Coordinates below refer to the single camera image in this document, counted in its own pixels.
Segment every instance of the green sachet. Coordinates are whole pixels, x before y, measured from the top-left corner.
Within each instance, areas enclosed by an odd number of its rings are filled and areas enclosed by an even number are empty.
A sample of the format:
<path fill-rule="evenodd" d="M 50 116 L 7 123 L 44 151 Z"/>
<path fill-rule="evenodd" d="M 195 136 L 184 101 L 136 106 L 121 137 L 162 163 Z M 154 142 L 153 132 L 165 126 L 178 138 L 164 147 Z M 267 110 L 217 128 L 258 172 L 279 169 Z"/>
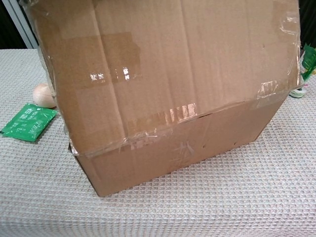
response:
<path fill-rule="evenodd" d="M 26 104 L 0 133 L 5 137 L 34 142 L 56 114 L 55 110 Z"/>

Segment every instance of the white waffle tablecloth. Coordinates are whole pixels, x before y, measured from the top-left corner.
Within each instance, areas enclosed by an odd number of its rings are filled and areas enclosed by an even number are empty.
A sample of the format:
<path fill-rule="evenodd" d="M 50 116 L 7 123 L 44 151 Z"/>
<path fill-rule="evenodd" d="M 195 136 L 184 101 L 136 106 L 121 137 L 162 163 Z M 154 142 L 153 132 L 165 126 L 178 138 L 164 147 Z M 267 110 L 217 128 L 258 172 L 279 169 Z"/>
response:
<path fill-rule="evenodd" d="M 0 127 L 45 81 L 36 50 L 0 50 Z M 316 236 L 316 81 L 259 139 L 99 198 L 58 116 L 36 143 L 0 137 L 0 236 Z"/>

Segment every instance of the brown cardboard box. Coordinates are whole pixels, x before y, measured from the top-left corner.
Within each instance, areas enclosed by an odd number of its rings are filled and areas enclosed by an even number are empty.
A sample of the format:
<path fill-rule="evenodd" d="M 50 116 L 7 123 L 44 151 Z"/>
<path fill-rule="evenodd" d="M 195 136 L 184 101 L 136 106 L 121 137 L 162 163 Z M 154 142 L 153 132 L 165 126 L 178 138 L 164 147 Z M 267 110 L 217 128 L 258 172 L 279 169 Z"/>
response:
<path fill-rule="evenodd" d="M 35 31 L 99 196 L 254 141 L 298 72 L 297 0 L 38 0 Z"/>

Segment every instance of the green plastic bag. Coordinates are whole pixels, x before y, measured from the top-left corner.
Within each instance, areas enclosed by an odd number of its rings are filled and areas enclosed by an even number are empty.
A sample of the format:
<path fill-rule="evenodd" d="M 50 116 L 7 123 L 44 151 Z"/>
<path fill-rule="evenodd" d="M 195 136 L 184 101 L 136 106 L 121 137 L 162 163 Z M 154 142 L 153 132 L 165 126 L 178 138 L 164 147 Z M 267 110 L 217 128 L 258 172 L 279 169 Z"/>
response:
<path fill-rule="evenodd" d="M 26 104 L 0 133 L 5 137 L 34 142 L 56 114 L 55 110 Z"/>

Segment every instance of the clear packing tape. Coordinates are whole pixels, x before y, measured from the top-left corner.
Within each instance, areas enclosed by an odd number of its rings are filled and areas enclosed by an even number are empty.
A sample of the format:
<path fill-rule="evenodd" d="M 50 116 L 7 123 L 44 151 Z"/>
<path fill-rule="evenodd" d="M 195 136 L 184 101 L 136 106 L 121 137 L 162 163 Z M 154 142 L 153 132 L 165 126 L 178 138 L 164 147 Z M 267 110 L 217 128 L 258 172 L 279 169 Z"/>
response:
<path fill-rule="evenodd" d="M 36 11 L 37 14 L 39 14 L 43 19 L 47 19 L 47 21 L 51 21 L 52 25 L 56 25 L 57 23 L 53 19 L 53 16 L 50 14 L 49 10 L 46 8 L 42 8 L 41 6 L 38 7 L 37 4 L 39 2 L 42 2 L 43 0 L 22 0 L 20 1 L 20 4 L 23 5 L 24 9 L 26 10 L 26 13 L 28 16 L 31 14 L 29 13 L 28 9 L 32 8 L 33 10 Z M 274 8 L 277 9 L 279 7 L 284 7 L 287 6 L 290 1 L 288 0 L 275 0 L 274 2 Z M 149 146 L 151 144 L 154 144 L 156 142 L 161 141 L 163 138 L 172 136 L 173 134 L 173 127 L 184 122 L 189 122 L 189 121 L 194 121 L 196 119 L 199 119 L 204 116 L 211 116 L 213 113 L 217 113 L 222 110 L 226 110 L 232 106 L 235 106 L 237 104 L 242 104 L 242 103 L 247 103 L 249 101 L 253 101 L 252 106 L 250 109 L 259 109 L 264 106 L 268 106 L 270 104 L 282 101 L 285 99 L 286 95 L 295 88 L 299 88 L 303 85 L 303 80 L 301 79 L 299 72 L 299 50 L 300 50 L 300 31 L 299 28 L 297 28 L 299 24 L 299 16 L 298 12 L 296 11 L 286 11 L 282 15 L 277 16 L 278 19 L 278 30 L 280 33 L 284 35 L 289 35 L 292 36 L 295 40 L 293 40 L 293 46 L 291 47 L 291 52 L 289 55 L 291 55 L 291 61 L 288 64 L 287 68 L 287 78 L 271 78 L 269 81 L 265 81 L 262 83 L 259 83 L 258 85 L 258 90 L 257 92 L 253 93 L 251 96 L 246 96 L 244 99 L 240 100 L 232 100 L 232 101 L 227 101 L 225 104 L 221 105 L 220 107 L 213 107 L 209 111 L 202 110 L 200 107 L 201 105 L 199 104 L 200 102 L 198 100 L 194 100 L 194 97 L 191 98 L 190 103 L 186 102 L 183 103 L 182 105 L 178 103 L 179 106 L 175 106 L 175 108 L 170 108 L 166 110 L 162 110 L 161 112 L 158 113 L 147 113 L 146 116 L 142 116 L 141 118 L 133 118 L 128 121 L 128 126 L 130 130 L 133 130 L 133 127 L 138 126 L 141 123 L 150 123 L 150 121 L 158 119 L 159 123 L 157 126 L 151 127 L 151 129 L 146 129 L 143 131 L 138 131 L 135 133 L 131 133 L 130 135 L 126 136 L 123 139 L 120 140 L 113 140 L 110 143 L 104 144 L 103 147 L 99 147 L 98 149 L 94 149 L 92 152 L 84 152 L 84 153 L 79 153 L 76 149 L 76 145 L 73 143 L 73 141 L 70 141 L 70 145 L 72 148 L 72 153 L 75 156 L 86 156 L 87 158 L 92 158 L 97 155 L 111 152 L 111 151 L 117 151 L 117 152 L 122 152 L 124 149 L 130 149 L 130 150 L 135 150 L 135 149 L 140 149 L 144 146 Z M 53 91 L 53 95 L 58 98 L 59 96 L 59 91 L 55 89 L 57 88 L 56 84 L 58 83 L 60 78 L 58 77 L 58 73 L 55 71 L 55 65 L 54 65 L 54 60 L 55 58 L 51 55 L 50 53 L 50 48 L 47 48 L 47 43 L 43 41 L 41 38 L 41 32 L 39 32 L 38 26 L 36 21 L 32 22 L 31 20 L 31 25 L 33 27 L 34 32 L 37 34 L 39 43 L 41 45 L 41 48 L 43 50 L 43 57 L 46 62 L 47 68 L 45 68 L 45 65 L 43 64 L 46 72 L 47 73 L 47 79 L 49 81 L 51 90 Z M 101 36 L 101 31 L 98 31 L 97 36 Z M 85 39 L 87 36 L 81 36 L 79 39 Z M 112 74 L 117 74 L 117 69 L 110 68 L 111 65 L 107 65 L 110 70 L 114 70 Z M 130 70 L 128 67 L 122 67 L 120 69 L 122 80 L 119 80 L 119 77 L 114 78 L 110 84 L 119 84 L 119 83 L 133 83 L 133 79 L 136 76 L 139 76 L 138 74 L 132 75 L 130 73 Z M 293 75 L 295 72 L 298 72 L 296 77 L 297 79 L 294 81 L 293 80 Z M 89 72 L 87 74 L 87 79 L 91 83 L 101 83 L 101 81 L 104 81 L 105 76 L 111 77 L 111 73 L 109 75 L 106 75 L 103 72 L 99 71 L 93 71 Z M 66 119 L 66 124 L 71 122 L 70 119 Z M 180 142 L 179 144 L 179 152 L 186 150 L 189 151 L 189 154 L 194 154 L 194 150 L 192 146 L 186 141 Z"/>

